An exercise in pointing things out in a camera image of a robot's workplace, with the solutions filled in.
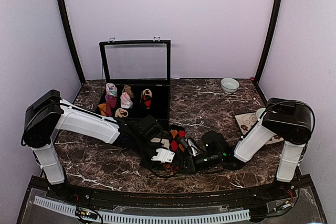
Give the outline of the black red yellow argyle sock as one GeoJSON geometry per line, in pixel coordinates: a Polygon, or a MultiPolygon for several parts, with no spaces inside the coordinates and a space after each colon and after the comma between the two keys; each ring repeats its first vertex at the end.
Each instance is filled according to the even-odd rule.
{"type": "Polygon", "coordinates": [[[181,140],[184,140],[186,133],[183,127],[172,124],[169,127],[168,135],[169,146],[167,149],[175,155],[173,161],[164,167],[176,174],[184,169],[186,147],[182,145],[181,140]]]}

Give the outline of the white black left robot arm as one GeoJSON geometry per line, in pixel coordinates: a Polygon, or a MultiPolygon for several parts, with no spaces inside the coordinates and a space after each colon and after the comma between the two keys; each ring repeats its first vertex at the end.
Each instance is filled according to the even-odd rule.
{"type": "Polygon", "coordinates": [[[138,121],[106,117],[82,109],[50,90],[33,103],[25,113],[22,146],[29,146],[37,157],[54,193],[63,201],[74,197],[66,183],[66,174],[52,142],[54,131],[69,131],[92,137],[122,148],[138,148],[143,155],[152,139],[163,133],[160,123],[148,115],[138,121]]]}

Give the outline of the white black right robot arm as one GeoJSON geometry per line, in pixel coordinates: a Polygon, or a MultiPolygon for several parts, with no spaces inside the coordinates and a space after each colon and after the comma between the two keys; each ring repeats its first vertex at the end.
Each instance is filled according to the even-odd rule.
{"type": "Polygon", "coordinates": [[[316,125],[313,109],[304,102],[271,98],[256,123],[235,146],[229,146],[224,136],[214,131],[203,135],[206,151],[194,156],[187,165],[193,172],[220,165],[223,169],[239,170],[273,137],[284,140],[276,182],[268,188],[273,200],[288,191],[296,168],[311,139],[316,125]]]}

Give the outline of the beige rolled sock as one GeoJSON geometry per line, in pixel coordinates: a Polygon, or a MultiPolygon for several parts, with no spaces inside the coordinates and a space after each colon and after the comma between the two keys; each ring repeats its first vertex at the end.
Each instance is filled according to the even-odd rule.
{"type": "Polygon", "coordinates": [[[115,112],[116,118],[126,118],[128,117],[128,115],[129,115],[128,111],[123,108],[118,108],[115,112]]]}

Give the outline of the magenta rolled sock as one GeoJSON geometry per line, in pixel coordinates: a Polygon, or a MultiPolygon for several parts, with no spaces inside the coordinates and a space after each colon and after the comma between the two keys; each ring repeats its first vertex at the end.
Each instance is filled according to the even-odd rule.
{"type": "Polygon", "coordinates": [[[110,106],[110,108],[115,108],[117,106],[117,98],[113,95],[107,94],[105,96],[106,104],[110,106]]]}

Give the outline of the black glass-lid sock box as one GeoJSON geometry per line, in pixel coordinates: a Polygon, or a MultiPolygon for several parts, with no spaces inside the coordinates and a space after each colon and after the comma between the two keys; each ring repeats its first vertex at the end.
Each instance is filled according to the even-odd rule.
{"type": "Polygon", "coordinates": [[[102,95],[99,104],[106,102],[106,84],[113,83],[118,88],[117,106],[121,107],[120,97],[125,85],[131,87],[135,97],[131,98],[133,107],[128,109],[126,120],[141,120],[151,115],[162,125],[169,128],[170,119],[170,79],[171,79],[171,42],[170,40],[114,40],[99,44],[102,72],[102,95]],[[141,92],[152,91],[149,110],[140,107],[141,92]]]}

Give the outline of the white cup on coaster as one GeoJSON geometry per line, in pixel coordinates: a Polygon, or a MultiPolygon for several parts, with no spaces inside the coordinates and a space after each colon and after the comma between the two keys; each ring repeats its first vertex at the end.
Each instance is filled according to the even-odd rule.
{"type": "Polygon", "coordinates": [[[261,115],[265,112],[266,108],[260,108],[256,111],[256,118],[259,119],[261,115]]]}

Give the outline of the pale green ceramic bowl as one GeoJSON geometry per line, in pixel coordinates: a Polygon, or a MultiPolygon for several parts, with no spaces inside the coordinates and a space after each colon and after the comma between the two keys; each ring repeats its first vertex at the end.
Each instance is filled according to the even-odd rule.
{"type": "Polygon", "coordinates": [[[239,87],[239,82],[233,78],[223,78],[221,80],[221,88],[225,93],[234,93],[239,89],[239,87]]]}

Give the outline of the black table edge rail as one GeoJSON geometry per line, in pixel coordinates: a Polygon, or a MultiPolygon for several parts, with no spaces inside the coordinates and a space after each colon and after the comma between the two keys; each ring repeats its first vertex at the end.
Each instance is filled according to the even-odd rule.
{"type": "Polygon", "coordinates": [[[105,185],[95,180],[82,178],[82,182],[68,183],[70,202],[93,208],[113,206],[137,206],[157,208],[206,207],[229,205],[231,208],[266,208],[266,204],[275,201],[277,204],[291,199],[302,205],[308,202],[314,206],[318,197],[310,175],[295,178],[289,185],[279,183],[264,184],[254,187],[239,188],[231,185],[225,190],[205,183],[188,183],[182,178],[170,181],[152,179],[149,184],[140,184],[137,190],[127,190],[134,185],[127,181],[120,188],[105,185]]]}

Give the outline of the black left frame post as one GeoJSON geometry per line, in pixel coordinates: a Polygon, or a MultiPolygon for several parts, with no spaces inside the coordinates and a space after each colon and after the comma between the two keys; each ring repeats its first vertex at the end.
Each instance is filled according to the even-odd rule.
{"type": "Polygon", "coordinates": [[[77,76],[79,78],[79,81],[81,85],[83,85],[86,82],[86,79],[85,79],[85,75],[84,75],[84,72],[83,72],[83,69],[80,63],[78,53],[77,53],[75,41],[72,35],[65,0],[57,0],[57,4],[58,4],[60,17],[61,17],[62,26],[63,26],[64,33],[66,36],[66,41],[67,41],[68,48],[70,51],[70,55],[71,55],[77,76]]]}

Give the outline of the black frame post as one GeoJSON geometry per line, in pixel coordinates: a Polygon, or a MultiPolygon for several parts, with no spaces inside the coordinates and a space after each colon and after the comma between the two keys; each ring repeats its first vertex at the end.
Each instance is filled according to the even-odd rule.
{"type": "Polygon", "coordinates": [[[79,81],[81,85],[83,85],[86,82],[86,79],[85,79],[85,75],[84,75],[84,72],[83,72],[83,69],[80,63],[78,53],[77,53],[75,41],[72,35],[65,0],[57,0],[57,4],[58,4],[60,17],[61,17],[62,26],[63,26],[64,33],[66,36],[66,41],[67,41],[68,48],[70,51],[70,55],[71,55],[77,76],[79,78],[79,81]]]}
{"type": "Polygon", "coordinates": [[[263,75],[264,68],[266,66],[266,61],[269,55],[271,43],[274,37],[275,29],[276,29],[276,24],[277,24],[277,19],[279,15],[279,10],[280,10],[280,5],[281,5],[281,0],[274,0],[273,6],[272,6],[272,11],[271,11],[271,17],[269,21],[269,26],[265,38],[265,43],[263,46],[263,50],[260,56],[260,61],[257,67],[256,74],[254,76],[254,84],[257,86],[259,85],[259,82],[261,80],[261,77],[263,75]]]}

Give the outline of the black right frame post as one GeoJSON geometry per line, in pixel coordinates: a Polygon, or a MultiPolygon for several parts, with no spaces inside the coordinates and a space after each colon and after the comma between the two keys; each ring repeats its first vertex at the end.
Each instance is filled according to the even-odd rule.
{"type": "Polygon", "coordinates": [[[281,5],[281,0],[274,0],[273,6],[272,6],[272,11],[271,11],[271,17],[269,21],[269,26],[265,38],[265,43],[263,46],[263,50],[260,56],[260,61],[257,67],[256,74],[254,76],[254,84],[257,86],[259,85],[259,82],[261,80],[261,77],[263,75],[264,68],[266,66],[266,61],[269,55],[271,43],[274,37],[275,29],[276,29],[276,24],[277,24],[277,19],[279,15],[279,10],[280,10],[280,5],[281,5]]]}

